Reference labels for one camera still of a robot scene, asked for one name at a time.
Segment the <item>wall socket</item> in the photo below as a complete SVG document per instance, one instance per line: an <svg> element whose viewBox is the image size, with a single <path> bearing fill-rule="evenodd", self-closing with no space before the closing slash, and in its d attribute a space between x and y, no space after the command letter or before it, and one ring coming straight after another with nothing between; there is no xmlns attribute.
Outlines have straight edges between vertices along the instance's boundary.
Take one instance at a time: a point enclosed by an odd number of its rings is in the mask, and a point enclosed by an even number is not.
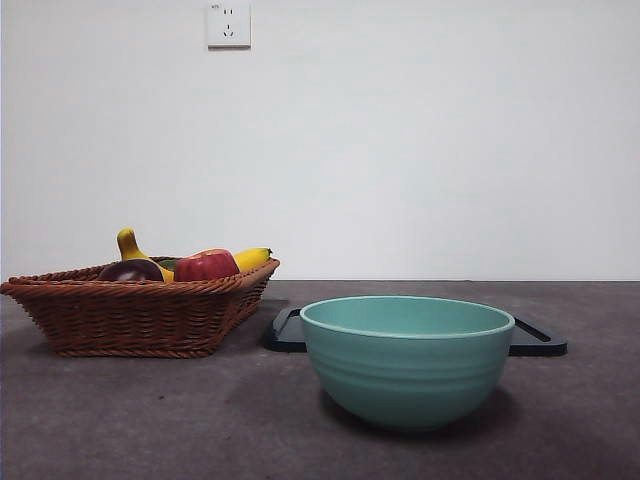
<svg viewBox="0 0 640 480"><path fill-rule="evenodd" d="M251 48L251 5L223 1L206 9L207 48Z"/></svg>

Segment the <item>gray table surface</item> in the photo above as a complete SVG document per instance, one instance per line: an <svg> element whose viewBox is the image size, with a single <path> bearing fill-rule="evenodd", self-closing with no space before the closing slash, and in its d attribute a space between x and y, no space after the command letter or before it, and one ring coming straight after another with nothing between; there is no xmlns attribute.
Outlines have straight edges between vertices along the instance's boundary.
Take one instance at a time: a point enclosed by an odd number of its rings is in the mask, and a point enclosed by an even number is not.
<svg viewBox="0 0 640 480"><path fill-rule="evenodd" d="M410 294L487 303L567 337L510 357L476 412L422 435L337 406L304 353L264 349L277 313ZM640 478L640 283L271 281L210 357L61 358L2 305L3 479Z"/></svg>

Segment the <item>banana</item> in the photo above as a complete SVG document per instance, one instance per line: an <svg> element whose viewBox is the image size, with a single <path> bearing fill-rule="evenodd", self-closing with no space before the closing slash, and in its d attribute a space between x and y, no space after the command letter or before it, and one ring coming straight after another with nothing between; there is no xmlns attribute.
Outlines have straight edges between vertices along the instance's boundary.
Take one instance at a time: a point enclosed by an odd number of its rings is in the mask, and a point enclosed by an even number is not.
<svg viewBox="0 0 640 480"><path fill-rule="evenodd" d="M258 265L262 265L269 260L272 253L270 248L250 248L249 250L235 253L233 258L238 264L240 271L244 272Z"/></svg>
<svg viewBox="0 0 640 480"><path fill-rule="evenodd" d="M123 228L118 232L118 248L120 249L120 254L122 255L122 260L131 260L132 258L146 258L147 260L153 259L145 255L138 248L138 244L136 243L136 236L133 233L133 229L130 227ZM162 273L162 278L165 282L173 282L173 272L171 270L167 270L166 268L158 265L160 268L160 272Z"/></svg>

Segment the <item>apple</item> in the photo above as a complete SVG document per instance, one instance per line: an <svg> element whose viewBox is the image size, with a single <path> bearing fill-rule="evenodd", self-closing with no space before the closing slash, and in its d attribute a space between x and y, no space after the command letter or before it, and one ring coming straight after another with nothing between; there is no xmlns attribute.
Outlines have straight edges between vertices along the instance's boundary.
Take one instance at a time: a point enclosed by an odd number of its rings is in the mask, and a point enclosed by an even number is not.
<svg viewBox="0 0 640 480"><path fill-rule="evenodd" d="M174 280L176 282L216 280L239 272L238 264L229 250L213 248L178 260Z"/></svg>

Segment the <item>ceramic bowl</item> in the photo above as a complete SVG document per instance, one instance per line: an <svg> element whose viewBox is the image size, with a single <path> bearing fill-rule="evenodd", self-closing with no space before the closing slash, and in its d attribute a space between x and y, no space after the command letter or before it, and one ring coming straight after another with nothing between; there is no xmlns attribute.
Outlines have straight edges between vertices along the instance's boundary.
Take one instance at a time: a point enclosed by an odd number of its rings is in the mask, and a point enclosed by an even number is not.
<svg viewBox="0 0 640 480"><path fill-rule="evenodd" d="M490 306L409 296L335 298L300 316L326 392L400 430L433 430L478 408L502 375L515 325Z"/></svg>

